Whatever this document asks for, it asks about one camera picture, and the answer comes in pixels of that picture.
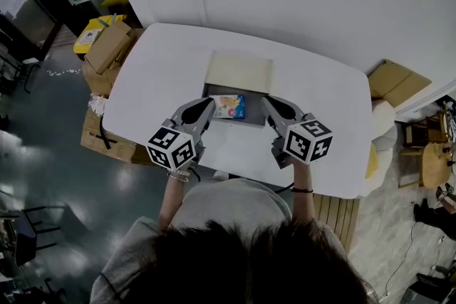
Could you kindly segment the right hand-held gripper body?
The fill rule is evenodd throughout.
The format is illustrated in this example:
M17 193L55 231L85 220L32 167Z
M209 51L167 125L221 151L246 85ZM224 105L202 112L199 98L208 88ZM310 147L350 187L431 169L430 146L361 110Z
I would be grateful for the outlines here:
M274 109L265 118L277 134L271 152L281 169L291 164L291 157L310 164L328 154L333 133L314 115L283 98L274 98Z

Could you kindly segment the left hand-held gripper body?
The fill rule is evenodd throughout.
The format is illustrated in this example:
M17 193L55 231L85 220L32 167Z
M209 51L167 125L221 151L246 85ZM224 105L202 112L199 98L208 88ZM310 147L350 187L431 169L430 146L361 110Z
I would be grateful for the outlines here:
M200 98L181 105L148 140L146 149L152 163L177 171L197 164L204 154L203 133L211 123L211 99Z

